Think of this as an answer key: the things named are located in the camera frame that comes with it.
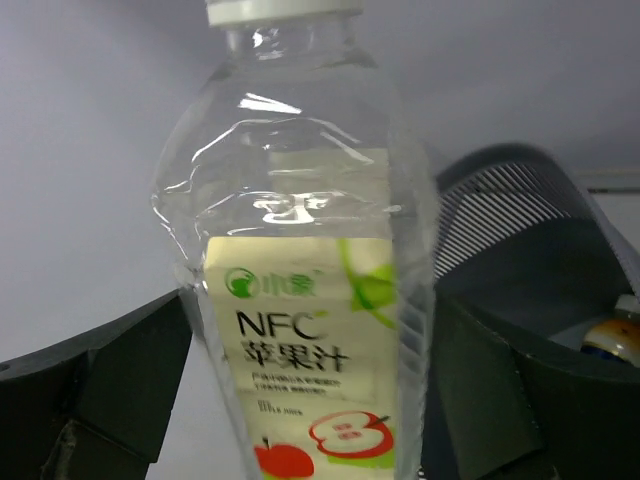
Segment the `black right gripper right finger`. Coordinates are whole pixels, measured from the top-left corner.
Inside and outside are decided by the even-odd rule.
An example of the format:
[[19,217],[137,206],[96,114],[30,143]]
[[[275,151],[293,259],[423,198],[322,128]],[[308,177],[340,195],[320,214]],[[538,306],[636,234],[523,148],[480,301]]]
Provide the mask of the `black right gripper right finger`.
[[460,478],[638,478],[637,368],[440,297],[432,372]]

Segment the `yellow juice bottle blue label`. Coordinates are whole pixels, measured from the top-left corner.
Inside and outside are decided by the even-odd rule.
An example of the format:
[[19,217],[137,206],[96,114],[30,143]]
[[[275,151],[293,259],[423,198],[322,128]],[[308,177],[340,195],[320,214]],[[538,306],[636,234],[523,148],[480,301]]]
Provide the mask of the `yellow juice bottle blue label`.
[[580,352],[639,367],[639,324],[609,319],[590,328]]

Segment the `clear apple juice bottle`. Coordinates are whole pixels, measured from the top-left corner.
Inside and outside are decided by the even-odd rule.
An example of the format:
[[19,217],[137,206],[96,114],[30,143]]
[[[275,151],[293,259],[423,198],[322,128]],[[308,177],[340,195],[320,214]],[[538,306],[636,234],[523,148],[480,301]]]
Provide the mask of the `clear apple juice bottle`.
[[359,1],[211,1],[228,54],[151,202],[247,479],[413,479],[437,194]]

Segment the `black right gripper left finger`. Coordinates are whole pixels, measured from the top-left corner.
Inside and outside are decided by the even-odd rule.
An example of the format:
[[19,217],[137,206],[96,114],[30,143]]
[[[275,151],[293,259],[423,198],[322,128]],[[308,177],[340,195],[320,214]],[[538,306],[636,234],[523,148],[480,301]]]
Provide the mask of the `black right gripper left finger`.
[[178,292],[1,364],[4,479],[143,479],[192,332]]

